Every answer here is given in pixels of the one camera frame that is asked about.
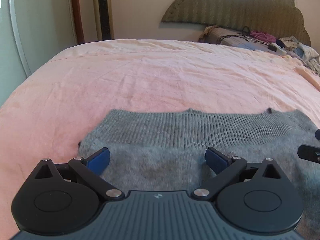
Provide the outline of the grey knit sweater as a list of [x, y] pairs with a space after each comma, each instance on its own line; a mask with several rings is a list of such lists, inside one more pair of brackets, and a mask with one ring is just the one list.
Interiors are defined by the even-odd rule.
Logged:
[[111, 153], [102, 178], [121, 189], [193, 190], [212, 176], [206, 149], [250, 163], [273, 158], [304, 202], [298, 232], [319, 239], [319, 165], [297, 155], [300, 145], [319, 146], [317, 126], [301, 111], [213, 114], [189, 109], [176, 113], [112, 110], [79, 143], [88, 157], [101, 148]]

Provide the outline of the pale crumpled clothes pile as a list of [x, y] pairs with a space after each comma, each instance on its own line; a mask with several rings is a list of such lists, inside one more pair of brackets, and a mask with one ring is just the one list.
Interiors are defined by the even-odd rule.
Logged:
[[319, 53], [315, 49], [302, 42], [299, 42], [294, 36], [282, 37], [285, 49], [296, 54], [312, 72], [319, 76]]

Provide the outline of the pink bed sheet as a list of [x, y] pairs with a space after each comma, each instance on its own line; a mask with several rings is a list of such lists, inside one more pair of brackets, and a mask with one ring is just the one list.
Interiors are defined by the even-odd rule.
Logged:
[[115, 40], [68, 48], [1, 107], [1, 239], [11, 202], [37, 162], [73, 158], [112, 109], [260, 113], [298, 109], [319, 123], [319, 77], [287, 56], [195, 42]]

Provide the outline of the white remote control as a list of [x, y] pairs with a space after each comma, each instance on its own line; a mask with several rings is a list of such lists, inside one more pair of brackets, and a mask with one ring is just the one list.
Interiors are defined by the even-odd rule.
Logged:
[[268, 49], [274, 51], [278, 55], [285, 56], [287, 54], [287, 51], [285, 49], [281, 48], [279, 45], [273, 42], [268, 45]]

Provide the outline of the magenta garment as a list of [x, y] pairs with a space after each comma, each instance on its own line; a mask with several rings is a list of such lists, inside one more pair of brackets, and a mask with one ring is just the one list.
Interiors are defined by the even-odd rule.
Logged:
[[256, 38], [257, 40], [266, 42], [266, 43], [276, 43], [276, 37], [274, 37], [273, 35], [269, 34], [269, 33], [263, 33], [263, 32], [259, 32], [259, 31], [251, 31], [250, 35], [253, 38]]

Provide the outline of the olive padded headboard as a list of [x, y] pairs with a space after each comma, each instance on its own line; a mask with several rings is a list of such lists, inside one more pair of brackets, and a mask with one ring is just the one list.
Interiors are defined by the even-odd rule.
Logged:
[[276, 38], [294, 36], [303, 44], [311, 44], [295, 0], [175, 0], [161, 22], [218, 25], [234, 30], [248, 27]]

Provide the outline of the white wardrobe door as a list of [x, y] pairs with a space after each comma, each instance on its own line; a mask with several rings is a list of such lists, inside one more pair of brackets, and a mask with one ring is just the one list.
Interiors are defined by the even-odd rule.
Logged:
[[76, 44], [71, 0], [1, 0], [1, 103]]

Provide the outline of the gold tower fan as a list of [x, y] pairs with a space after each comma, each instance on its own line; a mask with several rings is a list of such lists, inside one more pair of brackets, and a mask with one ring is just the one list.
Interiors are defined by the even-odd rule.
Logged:
[[93, 5], [98, 40], [113, 40], [111, 0], [93, 0]]

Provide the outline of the red-brown wooden door frame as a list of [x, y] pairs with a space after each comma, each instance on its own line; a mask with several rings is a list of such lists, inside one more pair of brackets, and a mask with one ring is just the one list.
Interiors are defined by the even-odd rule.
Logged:
[[76, 40], [78, 44], [85, 42], [81, 21], [80, 0], [71, 0]]

